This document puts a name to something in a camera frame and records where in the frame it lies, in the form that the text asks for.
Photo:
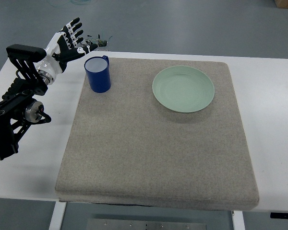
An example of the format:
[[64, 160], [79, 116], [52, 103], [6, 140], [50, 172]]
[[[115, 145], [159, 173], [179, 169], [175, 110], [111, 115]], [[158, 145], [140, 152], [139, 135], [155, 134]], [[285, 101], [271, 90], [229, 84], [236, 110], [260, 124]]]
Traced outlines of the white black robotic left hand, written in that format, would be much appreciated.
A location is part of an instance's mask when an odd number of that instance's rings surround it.
[[46, 57], [37, 65], [37, 72], [46, 85], [51, 85], [57, 75], [62, 74], [67, 63], [80, 59], [98, 48], [82, 37], [80, 18], [75, 18], [54, 34], [45, 51]]

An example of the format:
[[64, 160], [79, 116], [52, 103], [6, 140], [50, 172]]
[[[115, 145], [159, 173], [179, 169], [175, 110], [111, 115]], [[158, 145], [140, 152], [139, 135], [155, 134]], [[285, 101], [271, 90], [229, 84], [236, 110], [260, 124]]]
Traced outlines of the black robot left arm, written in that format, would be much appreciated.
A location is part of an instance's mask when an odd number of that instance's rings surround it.
[[17, 68], [16, 78], [0, 101], [0, 160], [18, 153], [19, 141], [32, 125], [51, 122], [41, 102], [34, 95], [45, 95], [46, 80], [35, 68], [46, 57], [42, 48], [11, 45], [6, 49]]

